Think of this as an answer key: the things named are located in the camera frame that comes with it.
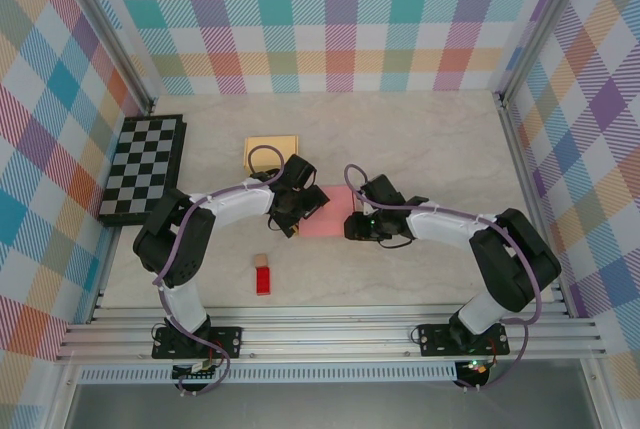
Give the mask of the aluminium corner post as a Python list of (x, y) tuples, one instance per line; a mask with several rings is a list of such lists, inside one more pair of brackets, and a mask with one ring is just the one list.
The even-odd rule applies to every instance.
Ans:
[(567, 3), (568, 0), (524, 0), (504, 54), (488, 83), (498, 104), (507, 105), (519, 90)]
[(144, 115), (149, 115), (153, 111), (154, 100), (146, 90), (133, 62), (128, 57), (100, 0), (79, 0), (79, 3), (87, 14), (87, 19), (98, 38), (105, 44), (107, 52), (114, 61), (114, 65), (121, 73), (125, 83), (132, 90), (136, 102), (141, 107), (141, 111)]

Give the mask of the aluminium mounting rail frame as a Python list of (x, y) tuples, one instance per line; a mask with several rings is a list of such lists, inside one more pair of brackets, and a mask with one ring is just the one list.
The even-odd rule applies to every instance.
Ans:
[[(423, 323), (444, 323), (452, 305), (229, 307), (209, 311), (215, 326), (242, 328), (243, 362), (391, 361), (419, 357), (410, 332)], [(74, 363), (149, 361), (151, 330), (160, 324), (160, 308), (99, 308), (88, 324), (67, 329), (57, 358)], [(591, 319), (545, 319), (523, 336), (506, 330), (513, 352), (529, 360), (601, 358), (605, 343)]]

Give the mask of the yellow paper box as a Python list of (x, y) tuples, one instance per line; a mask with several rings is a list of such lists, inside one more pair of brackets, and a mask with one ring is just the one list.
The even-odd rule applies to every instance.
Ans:
[(281, 166), (279, 156), (271, 148), (258, 149), (249, 156), (255, 147), (261, 145), (277, 149), (283, 161), (287, 162), (293, 154), (298, 153), (299, 137), (297, 135), (247, 137), (244, 145), (244, 168), (248, 174), (278, 169)]

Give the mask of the aluminium side floor rail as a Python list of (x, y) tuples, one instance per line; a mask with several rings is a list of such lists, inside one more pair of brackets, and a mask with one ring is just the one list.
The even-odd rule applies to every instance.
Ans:
[[(507, 159), (509, 160), (507, 163), (508, 196), (503, 196), (504, 201), (500, 204), (500, 212), (507, 207), (521, 211), (549, 248), (556, 253), (555, 243), (543, 217), (542, 203), (537, 193), (534, 178), (529, 173), (525, 151), (518, 138), (514, 118), (498, 94), (493, 94), (493, 100), (505, 140), (504, 150), (508, 153)], [(542, 299), (544, 300), (542, 311), (545, 319), (550, 318), (552, 315), (557, 316), (560, 310), (563, 311), (562, 318), (572, 318), (574, 316), (573, 303), (571, 297), (566, 295), (565, 284), (562, 279), (557, 278), (544, 289)]]

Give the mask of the grey metal sheet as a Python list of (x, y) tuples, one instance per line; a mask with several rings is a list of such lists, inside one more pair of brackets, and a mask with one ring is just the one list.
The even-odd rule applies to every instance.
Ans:
[(584, 396), (565, 394), (556, 402), (508, 387), (229, 384), (187, 398), (170, 385), (83, 385), (65, 429), (600, 429)]

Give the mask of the pink paper box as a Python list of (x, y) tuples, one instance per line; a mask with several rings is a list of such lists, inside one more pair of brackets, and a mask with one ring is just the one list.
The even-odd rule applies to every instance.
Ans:
[(298, 234), (306, 238), (343, 237), (344, 223), (356, 210), (355, 197), (346, 186), (322, 186), (329, 202), (299, 223)]

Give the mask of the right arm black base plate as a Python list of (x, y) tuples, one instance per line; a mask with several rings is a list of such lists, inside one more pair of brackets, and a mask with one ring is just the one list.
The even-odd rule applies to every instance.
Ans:
[(417, 327), (423, 357), (435, 356), (502, 356), (510, 354), (505, 326), (493, 324), (476, 335), (464, 326), (423, 324)]

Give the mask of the black grey chessboard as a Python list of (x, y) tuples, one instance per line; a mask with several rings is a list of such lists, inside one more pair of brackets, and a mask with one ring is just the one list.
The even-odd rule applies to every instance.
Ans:
[(181, 115), (124, 120), (99, 206), (104, 226), (142, 225), (177, 185), (186, 129)]

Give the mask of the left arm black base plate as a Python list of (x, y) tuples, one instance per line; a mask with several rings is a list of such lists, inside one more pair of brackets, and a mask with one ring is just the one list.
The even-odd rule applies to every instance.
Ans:
[[(242, 329), (240, 327), (212, 327), (197, 336), (207, 339), (211, 344), (224, 349), (231, 359), (240, 355)], [(170, 325), (155, 327), (152, 331), (152, 359), (219, 359), (221, 354), (182, 334)]]

